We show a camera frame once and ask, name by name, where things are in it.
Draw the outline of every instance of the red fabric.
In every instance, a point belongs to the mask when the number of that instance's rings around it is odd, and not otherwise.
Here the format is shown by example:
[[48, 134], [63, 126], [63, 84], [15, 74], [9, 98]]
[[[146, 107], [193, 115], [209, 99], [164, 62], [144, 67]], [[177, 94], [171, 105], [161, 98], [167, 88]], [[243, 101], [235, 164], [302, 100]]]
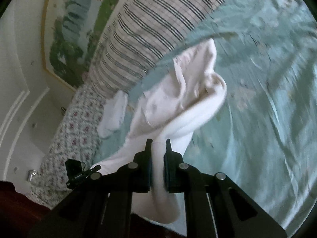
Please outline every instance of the red fabric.
[[47, 207], [16, 192], [12, 183], [0, 181], [0, 227], [7, 230], [8, 234], [27, 237], [33, 225], [48, 212], [50, 209]]

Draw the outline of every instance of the yellow border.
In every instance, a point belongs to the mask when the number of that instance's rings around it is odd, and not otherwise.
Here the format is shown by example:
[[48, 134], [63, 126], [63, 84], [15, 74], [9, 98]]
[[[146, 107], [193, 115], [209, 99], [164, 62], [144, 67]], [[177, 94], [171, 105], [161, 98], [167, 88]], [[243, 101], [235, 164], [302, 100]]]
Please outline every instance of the yellow border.
[[46, 22], [46, 13], [47, 13], [47, 7], [49, 5], [49, 0], [45, 0], [44, 7], [43, 7], [43, 13], [42, 13], [42, 20], [41, 20], [41, 55], [42, 55], [42, 65], [44, 68], [44, 71], [46, 71], [51, 76], [58, 79], [64, 86], [71, 89], [72, 91], [76, 91], [76, 89], [72, 86], [70, 86], [66, 81], [62, 80], [59, 76], [56, 74], [50, 72], [46, 67], [46, 59], [45, 59], [45, 44], [44, 44], [44, 35], [45, 35], [45, 22]]

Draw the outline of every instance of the metal screw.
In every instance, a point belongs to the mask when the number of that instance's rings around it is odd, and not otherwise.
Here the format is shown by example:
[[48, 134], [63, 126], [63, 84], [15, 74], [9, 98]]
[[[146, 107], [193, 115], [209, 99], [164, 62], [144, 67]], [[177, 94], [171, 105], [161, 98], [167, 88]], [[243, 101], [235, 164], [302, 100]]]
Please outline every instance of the metal screw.
[[186, 170], [188, 167], [189, 167], [189, 165], [186, 164], [186, 163], [180, 163], [180, 164], [179, 164], [179, 168], [180, 168], [180, 169]]
[[129, 167], [130, 169], [135, 169], [135, 168], [138, 167], [138, 164], [135, 163], [135, 162], [131, 162], [131, 163], [128, 164], [128, 167]]
[[224, 173], [217, 173], [216, 174], [216, 177], [219, 179], [219, 180], [224, 180], [226, 178], [226, 175]]
[[98, 180], [101, 177], [101, 173], [95, 172], [90, 175], [91, 180]]

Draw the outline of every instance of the white garment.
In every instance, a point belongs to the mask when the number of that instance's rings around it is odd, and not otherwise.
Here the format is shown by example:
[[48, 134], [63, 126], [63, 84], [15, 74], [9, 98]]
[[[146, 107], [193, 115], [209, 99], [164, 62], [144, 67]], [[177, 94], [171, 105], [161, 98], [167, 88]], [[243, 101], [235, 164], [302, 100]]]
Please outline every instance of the white garment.
[[153, 139], [151, 191], [134, 193], [132, 198], [132, 212], [142, 217], [172, 223], [180, 214], [175, 194], [164, 188], [166, 140], [171, 140], [173, 151], [183, 155], [194, 130], [222, 106], [227, 87], [214, 72], [216, 55], [214, 41], [210, 39], [174, 58], [175, 71], [140, 97], [125, 144], [98, 163], [103, 175], [116, 172], [144, 150], [148, 138]]
[[102, 120], [98, 126], [98, 134], [101, 138], [110, 136], [118, 130], [126, 115], [128, 94], [119, 90], [112, 99], [107, 99], [103, 107]]

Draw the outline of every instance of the teal bed sheet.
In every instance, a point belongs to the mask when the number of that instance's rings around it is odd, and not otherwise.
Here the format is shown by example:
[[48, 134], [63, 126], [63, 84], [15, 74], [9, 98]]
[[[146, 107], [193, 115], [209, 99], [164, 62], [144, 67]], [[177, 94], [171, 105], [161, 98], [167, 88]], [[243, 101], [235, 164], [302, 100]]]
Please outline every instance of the teal bed sheet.
[[139, 96], [173, 69], [172, 58], [213, 38], [228, 95], [184, 161], [226, 173], [292, 236], [317, 196], [316, 29], [302, 0], [227, 0], [131, 89], [124, 123], [94, 163], [124, 143]]

